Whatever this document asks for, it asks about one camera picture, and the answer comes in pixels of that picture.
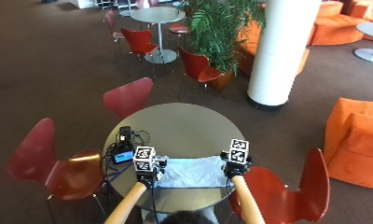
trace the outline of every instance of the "orange armchair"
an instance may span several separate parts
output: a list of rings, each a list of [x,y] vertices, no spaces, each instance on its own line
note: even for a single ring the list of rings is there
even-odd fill
[[[357,30],[357,25],[367,20],[343,15],[343,7],[343,2],[323,2],[311,32],[309,45],[341,45],[363,39],[364,34]]]
[[[332,178],[373,188],[373,102],[340,98],[327,122],[325,161]]]
[[[349,15],[357,18],[367,19],[373,21],[373,0],[356,1],[352,6]],[[369,35],[364,35],[364,39],[373,40],[373,37]]]

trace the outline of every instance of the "table base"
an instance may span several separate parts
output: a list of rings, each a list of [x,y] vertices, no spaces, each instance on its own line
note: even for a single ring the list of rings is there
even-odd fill
[[[356,49],[355,53],[360,58],[373,62],[373,49]]]
[[[124,10],[124,11],[120,12],[120,15],[122,15],[122,16],[131,16],[132,13],[134,13],[134,11],[136,11],[136,10],[135,10],[135,9],[132,9],[132,10]]]
[[[154,52],[152,54],[154,57],[151,57],[150,55],[146,56],[146,60],[150,63],[163,63],[163,61],[164,63],[171,63],[178,58],[178,53],[171,49],[163,49],[162,53],[163,53],[163,60],[160,57],[159,49]]]

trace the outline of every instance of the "brown carpet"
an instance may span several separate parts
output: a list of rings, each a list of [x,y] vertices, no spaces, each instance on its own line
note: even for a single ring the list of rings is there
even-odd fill
[[[140,23],[118,17],[122,26],[139,29]],[[171,38],[170,48],[175,49],[176,37]],[[249,80],[243,75],[226,90],[227,100],[214,90],[207,96],[207,106],[236,124],[251,141],[255,164],[272,169],[292,188],[299,185],[308,150],[324,148],[327,118],[337,98],[373,101],[373,63],[353,55],[357,48],[373,48],[373,42],[309,48],[305,70],[280,112],[261,112],[248,105]],[[148,104],[202,105],[200,95],[178,99],[184,77],[180,61],[166,68],[156,66],[156,71]],[[11,178],[5,171],[11,152],[37,122],[42,118],[55,121],[61,159],[83,148],[103,148],[119,123],[103,106],[103,94],[151,74],[151,64],[139,64],[124,42],[114,62],[114,42],[101,9],[79,10],[65,0],[53,4],[0,1],[0,223],[50,222],[46,189]],[[186,88],[202,91],[192,80]],[[331,180],[331,185],[331,205],[320,223],[373,224],[373,189],[337,180]],[[109,211],[119,201],[111,197]],[[93,198],[53,204],[58,223],[103,223]],[[224,223],[231,213],[227,200],[218,205],[216,213]],[[139,209],[130,223],[140,223]]]

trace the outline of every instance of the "orange sofa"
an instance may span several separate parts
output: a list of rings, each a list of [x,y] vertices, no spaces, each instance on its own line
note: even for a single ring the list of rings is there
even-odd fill
[[[316,18],[309,45],[341,45],[363,39],[364,33],[357,29],[357,24],[368,20],[341,14],[343,2],[323,2]]]
[[[339,99],[327,121],[325,161],[332,178],[373,188],[373,102]]]
[[[353,1],[355,5],[349,11],[349,16],[373,21],[373,0]],[[364,35],[364,39],[373,40],[373,37]]]
[[[355,8],[357,3],[363,2],[363,0],[344,0],[343,2],[345,3],[343,12],[344,12],[344,14],[349,15],[352,12],[352,8]]]
[[[252,65],[253,65],[255,55],[257,52],[260,33],[261,33],[261,29],[257,26],[256,22],[253,21],[251,25],[244,29],[244,31],[239,34],[238,37],[238,40],[247,39],[247,41],[239,45],[238,52],[240,55],[239,55],[238,66],[239,66],[239,70],[248,77],[252,74]],[[305,50],[296,76],[303,72],[308,60],[308,55],[309,55],[309,49]]]

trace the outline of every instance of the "red chair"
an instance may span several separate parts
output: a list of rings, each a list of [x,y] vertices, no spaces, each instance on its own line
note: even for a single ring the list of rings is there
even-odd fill
[[[191,33],[191,30],[188,26],[182,25],[182,24],[172,24],[170,27],[170,32],[168,34],[178,35],[178,45],[179,45],[179,40],[182,39],[182,36],[184,35],[184,46],[186,46],[186,35]]]
[[[122,28],[122,33],[123,33],[124,38],[127,40],[128,46],[131,48],[131,52],[136,53],[139,55],[140,63],[142,63],[140,56],[150,54],[150,56],[151,56],[151,64],[152,64],[154,80],[156,80],[158,78],[156,78],[156,75],[155,75],[154,55],[152,55],[152,53],[156,50],[159,50],[163,64],[164,64],[164,59],[163,59],[163,54],[162,54],[159,45],[151,44],[151,38],[152,38],[151,31],[131,31],[131,30],[127,30],[127,29]]]
[[[223,72],[210,66],[210,59],[203,55],[196,55],[186,51],[178,46],[179,55],[182,57],[186,69],[186,75],[204,84],[203,104],[206,105],[206,95],[208,89],[208,81],[215,80],[223,75]],[[183,90],[183,82],[179,90],[178,98],[180,99]]]
[[[103,176],[101,170],[102,152],[86,149],[67,161],[55,156],[55,132],[51,119],[42,119],[29,133],[10,159],[7,171],[19,179],[31,179],[47,186],[51,220],[55,222],[50,199],[78,200],[94,196],[103,210],[97,192],[101,190]]]
[[[122,33],[118,33],[115,31],[115,13],[112,10],[110,10],[103,17],[103,20],[106,21],[106,23],[109,24],[109,28],[110,28],[110,32],[111,35],[114,37],[114,43],[115,43],[115,48],[114,48],[114,53],[115,53],[115,61],[116,61],[116,43],[118,43],[118,47],[122,51],[122,43],[120,40],[124,39],[124,36]]]
[[[126,117],[144,109],[152,85],[151,78],[146,77],[105,94],[103,103],[118,114],[120,119],[126,119]]]
[[[297,191],[291,191],[277,175],[261,167],[253,167],[245,173],[245,180],[268,224],[293,223],[301,219],[316,222],[325,215],[331,186],[319,148],[308,153]],[[234,212],[243,218],[236,191],[230,201]]]

